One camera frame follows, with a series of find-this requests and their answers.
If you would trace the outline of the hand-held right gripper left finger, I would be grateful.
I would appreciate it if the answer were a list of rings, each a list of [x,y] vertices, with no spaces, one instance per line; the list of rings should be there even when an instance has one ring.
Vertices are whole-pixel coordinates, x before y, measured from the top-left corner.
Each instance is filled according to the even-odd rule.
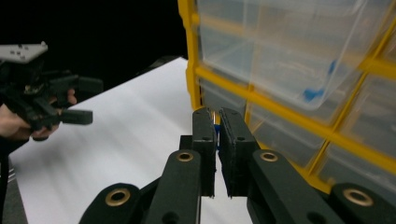
[[[207,107],[192,113],[192,135],[180,136],[180,149],[190,149],[201,156],[201,194],[215,196],[217,134],[212,113]]]

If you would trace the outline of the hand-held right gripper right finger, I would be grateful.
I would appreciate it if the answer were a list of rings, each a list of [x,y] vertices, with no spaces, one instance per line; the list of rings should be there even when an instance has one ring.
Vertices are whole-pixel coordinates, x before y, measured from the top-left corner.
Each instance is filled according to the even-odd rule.
[[[219,159],[227,194],[246,197],[250,184],[248,160],[259,145],[237,111],[223,107],[219,115]]]

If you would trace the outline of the clear plastic drawer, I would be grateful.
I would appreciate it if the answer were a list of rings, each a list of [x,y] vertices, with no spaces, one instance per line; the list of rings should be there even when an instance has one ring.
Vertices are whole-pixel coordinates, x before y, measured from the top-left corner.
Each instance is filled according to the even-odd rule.
[[[250,36],[260,46],[262,89],[305,110],[319,108],[361,64],[383,28],[392,0],[254,0]],[[331,75],[332,61],[336,66]],[[324,90],[306,102],[306,89]]]

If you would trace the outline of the white table board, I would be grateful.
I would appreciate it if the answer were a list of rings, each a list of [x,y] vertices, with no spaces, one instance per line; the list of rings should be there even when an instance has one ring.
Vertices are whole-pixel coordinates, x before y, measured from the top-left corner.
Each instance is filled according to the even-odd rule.
[[[191,133],[187,62],[177,58],[80,103],[88,126],[62,125],[11,155],[28,224],[78,224],[104,188],[146,186]]]

